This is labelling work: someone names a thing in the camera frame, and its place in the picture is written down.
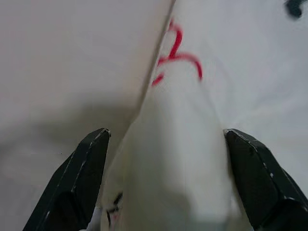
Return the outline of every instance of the red marking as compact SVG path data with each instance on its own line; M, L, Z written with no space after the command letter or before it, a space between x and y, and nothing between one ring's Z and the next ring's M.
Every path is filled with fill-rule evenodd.
M176 39L175 42L173 44L173 47L170 51L170 54L167 57L160 57L158 60L158 64L157 67L159 67L160 65L164 64L164 63L168 63L168 62L174 62L177 60L185 60L188 62L193 63L198 71L198 76L199 76L199 80L202 80L202 67L200 62L198 61L198 58L195 57L192 54L189 53L177 53L178 49L182 43L182 39L183 39L183 31L182 29L178 26L178 25L174 25L173 24L173 20L171 20L170 25L169 25L169 29L167 32L169 31L175 31L176 32ZM153 81L152 86L157 85L159 82L161 82L164 78L164 73L161 73L158 75L158 77Z
M159 74L159 76L153 81L152 86L155 86L160 83L164 78L164 73Z

